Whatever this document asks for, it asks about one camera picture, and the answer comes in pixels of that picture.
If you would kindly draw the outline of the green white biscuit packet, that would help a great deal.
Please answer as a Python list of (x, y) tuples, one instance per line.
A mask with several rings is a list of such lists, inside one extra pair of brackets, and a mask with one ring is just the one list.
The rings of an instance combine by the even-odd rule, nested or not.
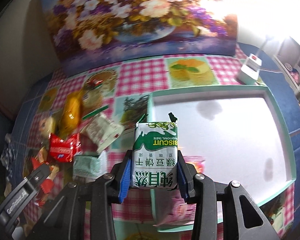
[(178, 119), (135, 125), (131, 187), (173, 189), (177, 185)]

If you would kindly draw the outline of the yellow soft bread packet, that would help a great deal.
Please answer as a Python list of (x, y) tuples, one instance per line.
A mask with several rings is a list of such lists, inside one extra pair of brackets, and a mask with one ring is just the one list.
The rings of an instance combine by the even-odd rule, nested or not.
[(66, 97), (62, 116), (59, 121), (59, 136), (66, 139), (81, 121), (81, 90), (74, 91)]

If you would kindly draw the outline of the pale green textured packet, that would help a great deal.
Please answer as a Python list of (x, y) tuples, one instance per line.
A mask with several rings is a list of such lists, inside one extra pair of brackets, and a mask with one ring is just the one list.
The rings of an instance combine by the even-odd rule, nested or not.
[(99, 156), (76, 155), (73, 161), (72, 178), (94, 181), (107, 172), (107, 154)]

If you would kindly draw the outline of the red white milk snack packet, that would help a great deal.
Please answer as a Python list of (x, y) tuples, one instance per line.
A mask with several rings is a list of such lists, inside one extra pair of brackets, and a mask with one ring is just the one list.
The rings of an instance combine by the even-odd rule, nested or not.
[(43, 207), (55, 185), (54, 179), (59, 172), (59, 166), (51, 163), (45, 147), (42, 147), (37, 155), (31, 158), (31, 164), (34, 171), (39, 170), (37, 181), (40, 185), (34, 203), (39, 207)]

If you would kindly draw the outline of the white grey biscuit packet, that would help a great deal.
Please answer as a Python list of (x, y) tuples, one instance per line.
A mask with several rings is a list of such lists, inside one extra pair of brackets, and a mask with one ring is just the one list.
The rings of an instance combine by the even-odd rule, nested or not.
[(81, 129), (80, 133), (87, 136), (97, 146), (96, 152), (100, 154), (111, 145), (124, 130), (124, 126), (107, 118), (105, 114), (99, 113)]

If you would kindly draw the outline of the checkered picture tablecloth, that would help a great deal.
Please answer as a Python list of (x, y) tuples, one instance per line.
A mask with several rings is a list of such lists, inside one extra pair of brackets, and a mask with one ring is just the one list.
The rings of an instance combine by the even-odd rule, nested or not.
[[(219, 85), (239, 85), (235, 80), (237, 72), (244, 58), (257, 51), (256, 47), (239, 43), (234, 57), (205, 55), (199, 60), (206, 61)], [(109, 81), (110, 94), (105, 102), (109, 105), (107, 116), (119, 115), (123, 110), (123, 99), (138, 99), (139, 96), (150, 92), (173, 87), (172, 77), (168, 73), (168, 60), (178, 57), (192, 57), (193, 55), (160, 56), (141, 60), (125, 61), (91, 69), (76, 76), (65, 77), (63, 70), (58, 69), (42, 78), (32, 86), (21, 106), (14, 128), (12, 130), (12, 146), (15, 162), (11, 164), (9, 181), (15, 187), (26, 174), (26, 161), (30, 157), (30, 150), (38, 150), (40, 143), (38, 135), (39, 121), (49, 114), (49, 110), (58, 111), (63, 107), (66, 97), (71, 92), (79, 90), (84, 81), (91, 75), (104, 77)], [(294, 92), (286, 81), (283, 72), (267, 54), (261, 53), (262, 69), (260, 77), (269, 87), (287, 124), (293, 145), (296, 161), (297, 179), (282, 194), (280, 199), (284, 204), (281, 215), (283, 225), (279, 226), (279, 235), (288, 234), (300, 224), (300, 106)], [(42, 98), (52, 96), (52, 103), (48, 103), (47, 111), (42, 105)], [(151, 212), (151, 198), (149, 192), (132, 190), (122, 205), (114, 205), (114, 218), (119, 222), (137, 222), (150, 224), (153, 222)]]

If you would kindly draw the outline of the teal white tray box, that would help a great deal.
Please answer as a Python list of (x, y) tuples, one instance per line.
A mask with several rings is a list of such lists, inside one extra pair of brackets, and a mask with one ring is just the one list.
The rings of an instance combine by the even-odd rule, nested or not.
[(266, 86), (224, 85), (160, 90), (150, 94), (149, 122), (177, 120), (183, 156), (205, 159), (204, 174), (239, 181), (257, 205), (296, 180), (286, 122)]

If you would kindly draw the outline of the green rimmed cracker packet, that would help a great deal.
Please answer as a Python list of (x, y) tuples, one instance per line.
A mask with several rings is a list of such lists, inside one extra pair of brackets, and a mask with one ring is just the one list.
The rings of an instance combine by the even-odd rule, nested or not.
[(82, 98), (82, 120), (87, 120), (108, 108), (103, 105), (103, 95), (100, 88), (85, 90)]

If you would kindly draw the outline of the small red candy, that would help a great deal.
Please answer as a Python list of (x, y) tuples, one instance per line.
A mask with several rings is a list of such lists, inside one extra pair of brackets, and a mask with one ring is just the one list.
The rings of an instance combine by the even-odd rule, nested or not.
[(86, 85), (89, 89), (96, 89), (100, 86), (102, 86), (103, 80), (99, 80), (96, 78), (90, 78), (86, 81)]

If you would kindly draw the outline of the white charger box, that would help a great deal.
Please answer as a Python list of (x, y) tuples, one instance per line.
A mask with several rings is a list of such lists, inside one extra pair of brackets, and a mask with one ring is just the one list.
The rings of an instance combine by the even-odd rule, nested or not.
[(237, 79), (245, 85), (254, 85), (259, 78), (262, 60), (254, 54), (250, 54), (241, 66)]

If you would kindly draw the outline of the floral painting canvas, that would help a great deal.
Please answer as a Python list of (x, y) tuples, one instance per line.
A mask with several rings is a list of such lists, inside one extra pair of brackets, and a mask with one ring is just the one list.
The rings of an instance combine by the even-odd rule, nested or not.
[(232, 56), (230, 0), (41, 0), (67, 76), (108, 64), (174, 54)]

